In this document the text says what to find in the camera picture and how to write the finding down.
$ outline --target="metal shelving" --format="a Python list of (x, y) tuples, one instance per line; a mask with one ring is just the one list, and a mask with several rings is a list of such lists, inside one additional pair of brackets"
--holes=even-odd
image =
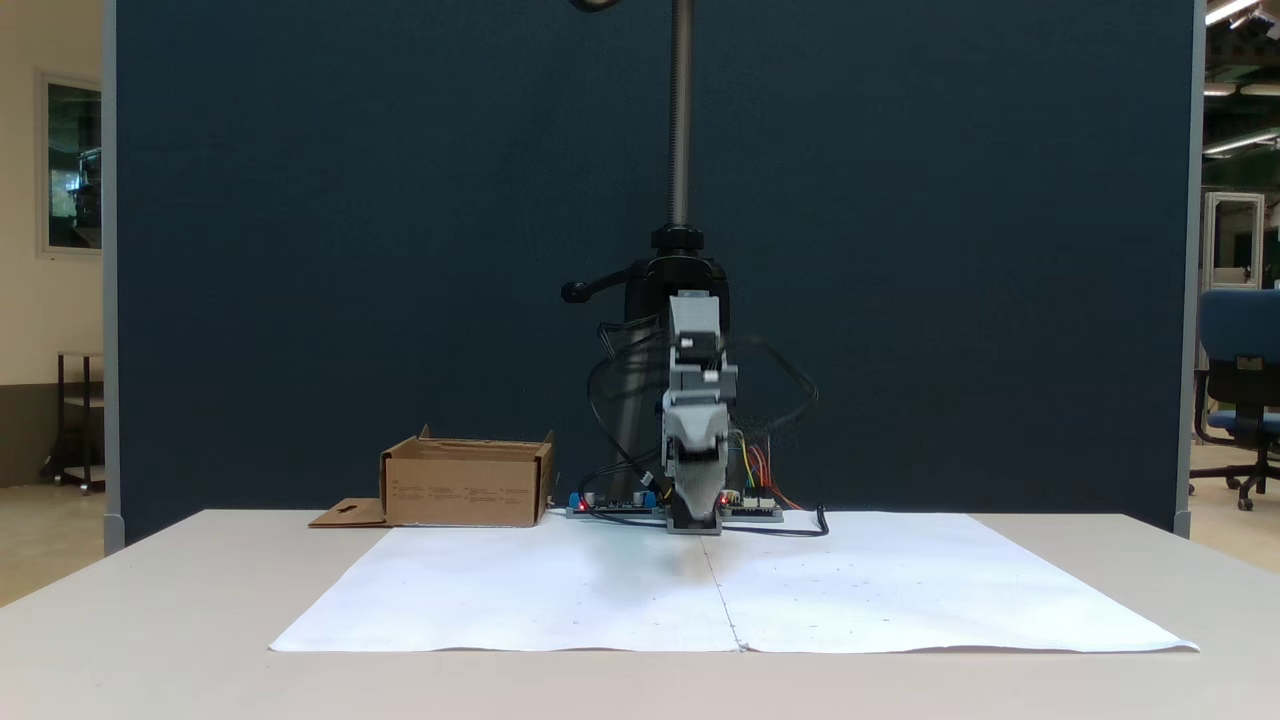
[[(82, 386), (79, 396), (67, 395), (67, 359), (79, 357), (83, 363)], [(93, 483), (106, 482), (106, 466), (93, 464), (93, 443), (91, 441), (91, 428), (93, 424), (93, 410), (106, 406), (101, 393), (93, 392), (91, 375), (91, 361), (93, 357), (102, 357), (101, 352), (74, 352), (69, 350), (58, 352), (58, 445), (55, 451), (56, 468), (54, 484), (61, 486), (67, 477), (78, 479), (81, 495), (93, 492)], [(67, 407), (81, 409), (81, 461), (76, 465), (67, 465)]]

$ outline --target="cardboard box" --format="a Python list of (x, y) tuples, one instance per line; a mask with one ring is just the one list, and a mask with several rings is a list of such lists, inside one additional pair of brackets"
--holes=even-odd
[(485, 525), (529, 528), (547, 509), (554, 438), (438, 439), (428, 428), (383, 452), (380, 497), (346, 498), (312, 528)]

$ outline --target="circuit board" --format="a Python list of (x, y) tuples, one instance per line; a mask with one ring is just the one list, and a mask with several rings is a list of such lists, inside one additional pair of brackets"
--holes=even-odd
[[(628, 519), (664, 520), (667, 518), (667, 509), (658, 502), (658, 497), (653, 492), (635, 493), (630, 502), (609, 502), (591, 492), (586, 493), (586, 497), (581, 497), (575, 492), (570, 495), (564, 516), (590, 518), (593, 512), (588, 507), (599, 515)], [(772, 498), (745, 497), (735, 491), (726, 491), (721, 495), (719, 516), (721, 521), (726, 523), (781, 523), (782, 507)]]

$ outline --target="paper seam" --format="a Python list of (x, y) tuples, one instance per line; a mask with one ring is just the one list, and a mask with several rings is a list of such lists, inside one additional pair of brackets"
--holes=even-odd
[(724, 591), (721, 589), (719, 579), (716, 577), (716, 566), (712, 565), (712, 556), (707, 552), (707, 541), (704, 538), (698, 538), (698, 547), (703, 548), (703, 557), (707, 559), (707, 570), (712, 574), (712, 582), (716, 583), (716, 594), (721, 598), (721, 607), (724, 609), (724, 621), (728, 623), (728, 632), (733, 633), (733, 644), (737, 646), (737, 652), (745, 652), (746, 644), (742, 639), (737, 637), (737, 626), (733, 625), (733, 616), (728, 611), (728, 603), (724, 602)]

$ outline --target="white table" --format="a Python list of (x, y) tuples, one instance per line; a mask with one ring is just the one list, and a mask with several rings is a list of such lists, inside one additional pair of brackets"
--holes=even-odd
[(274, 653), (385, 533), (315, 515), (201, 512), (0, 609), (0, 716), (612, 720), (692, 712), (713, 688), (708, 710), (736, 717), (1276, 712), (1280, 575), (1121, 516), (975, 515), (1201, 653)]

